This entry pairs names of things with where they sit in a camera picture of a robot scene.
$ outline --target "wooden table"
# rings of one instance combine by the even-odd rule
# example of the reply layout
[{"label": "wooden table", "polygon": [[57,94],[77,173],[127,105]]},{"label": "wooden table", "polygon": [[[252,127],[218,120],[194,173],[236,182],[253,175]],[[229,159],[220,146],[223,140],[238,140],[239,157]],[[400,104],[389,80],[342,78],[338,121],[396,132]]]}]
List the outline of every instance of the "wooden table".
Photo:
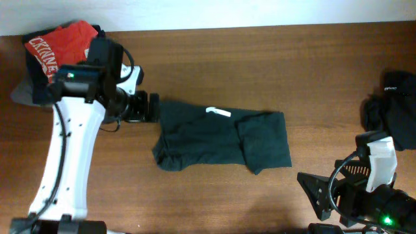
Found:
[{"label": "wooden table", "polygon": [[[100,131],[88,182],[88,218],[132,233],[230,233],[318,222],[298,172],[329,176],[355,150],[360,106],[385,69],[416,72],[416,23],[365,23],[112,32],[143,67],[140,89],[198,105],[282,111],[292,168],[241,165],[159,169],[159,124]],[[51,109],[11,102],[25,71],[19,36],[0,38],[0,231],[27,214],[46,161]],[[398,152],[396,188],[416,196],[415,152]],[[338,224],[339,216],[327,223]]]}]

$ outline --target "green light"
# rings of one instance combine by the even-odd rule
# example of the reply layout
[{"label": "green light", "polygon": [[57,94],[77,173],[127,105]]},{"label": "green light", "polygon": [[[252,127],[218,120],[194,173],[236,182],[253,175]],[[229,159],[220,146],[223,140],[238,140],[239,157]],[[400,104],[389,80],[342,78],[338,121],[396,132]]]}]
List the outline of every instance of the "green light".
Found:
[{"label": "green light", "polygon": [[385,224],[387,224],[387,225],[391,225],[391,224],[393,224],[393,221],[392,221],[389,217],[385,217],[383,221],[384,221],[384,223],[385,223]]}]

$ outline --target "red cloth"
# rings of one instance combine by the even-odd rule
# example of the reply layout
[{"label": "red cloth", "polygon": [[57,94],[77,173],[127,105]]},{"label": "red cloth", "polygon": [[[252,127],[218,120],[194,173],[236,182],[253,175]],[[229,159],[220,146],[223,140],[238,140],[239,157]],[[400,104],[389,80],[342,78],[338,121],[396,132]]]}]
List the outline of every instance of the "red cloth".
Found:
[{"label": "red cloth", "polygon": [[87,22],[79,21],[69,27],[38,36],[25,44],[26,49],[42,65],[49,82],[62,64],[77,64],[86,60],[88,48],[98,32]]}]

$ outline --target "white tag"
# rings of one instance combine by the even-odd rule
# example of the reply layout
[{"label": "white tag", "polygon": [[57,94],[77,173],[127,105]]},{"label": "white tag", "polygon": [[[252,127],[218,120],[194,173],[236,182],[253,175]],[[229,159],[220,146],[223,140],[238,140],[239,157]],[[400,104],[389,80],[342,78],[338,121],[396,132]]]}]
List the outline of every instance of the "white tag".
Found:
[{"label": "white tag", "polygon": [[231,112],[228,112],[226,110],[217,109],[216,107],[207,107],[207,109],[205,111],[206,111],[206,113],[214,112],[215,114],[221,114],[222,116],[231,117]]}]

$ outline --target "black cloth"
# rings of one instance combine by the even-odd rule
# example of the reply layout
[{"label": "black cloth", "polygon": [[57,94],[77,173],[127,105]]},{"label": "black cloth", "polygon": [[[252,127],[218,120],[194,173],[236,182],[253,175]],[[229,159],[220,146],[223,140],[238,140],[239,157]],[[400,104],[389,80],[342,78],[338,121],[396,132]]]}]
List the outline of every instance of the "black cloth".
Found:
[{"label": "black cloth", "polygon": [[161,102],[162,134],[153,149],[160,168],[244,164],[257,175],[266,168],[292,166],[283,113],[220,108],[231,113],[226,117],[206,113],[206,108]]},{"label": "black cloth", "polygon": [[[98,32],[97,37],[105,37],[105,32],[101,30],[99,25],[92,25],[93,28]],[[55,29],[47,29],[37,32],[32,32],[26,35],[23,35],[21,42],[26,44],[33,38],[37,36],[43,36],[50,32],[53,32]],[[29,76],[32,79],[32,102],[33,104],[43,105],[45,103],[50,103],[49,96],[46,92],[46,86],[49,83],[45,73],[42,71],[42,65],[37,61],[37,59],[31,55],[31,53],[26,50],[26,67],[29,72]]]},{"label": "black cloth", "polygon": [[364,105],[364,128],[388,132],[398,151],[416,149],[416,76],[405,71],[386,73],[383,95]]}]

